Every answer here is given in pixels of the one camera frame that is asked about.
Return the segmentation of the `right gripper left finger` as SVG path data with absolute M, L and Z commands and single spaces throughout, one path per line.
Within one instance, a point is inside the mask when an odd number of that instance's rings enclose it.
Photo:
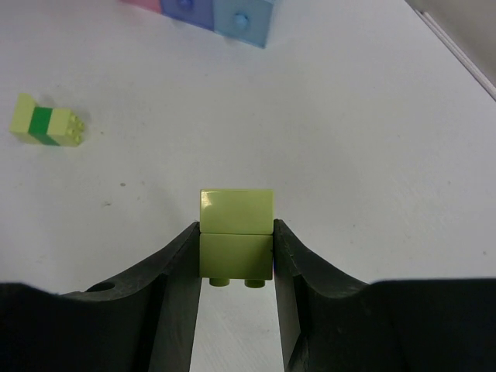
M 187 371 L 199 295 L 199 225 L 86 291 L 1 286 L 3 371 Z

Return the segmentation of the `pale yellow green lego stack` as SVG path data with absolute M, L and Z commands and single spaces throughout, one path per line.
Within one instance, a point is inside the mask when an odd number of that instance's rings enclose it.
M 84 123 L 68 108 L 43 107 L 20 93 L 9 132 L 23 143 L 76 147 L 83 142 Z

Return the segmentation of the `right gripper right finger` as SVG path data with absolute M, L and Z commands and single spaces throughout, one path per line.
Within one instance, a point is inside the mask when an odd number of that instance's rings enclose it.
M 286 371 L 493 371 L 495 281 L 367 284 L 274 222 L 274 278 Z

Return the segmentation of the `pale yellow green-top lego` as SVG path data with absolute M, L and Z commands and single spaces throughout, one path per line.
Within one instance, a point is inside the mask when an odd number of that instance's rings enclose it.
M 262 288 L 273 279 L 273 190 L 202 189 L 199 229 L 199 276 L 211 286 Z

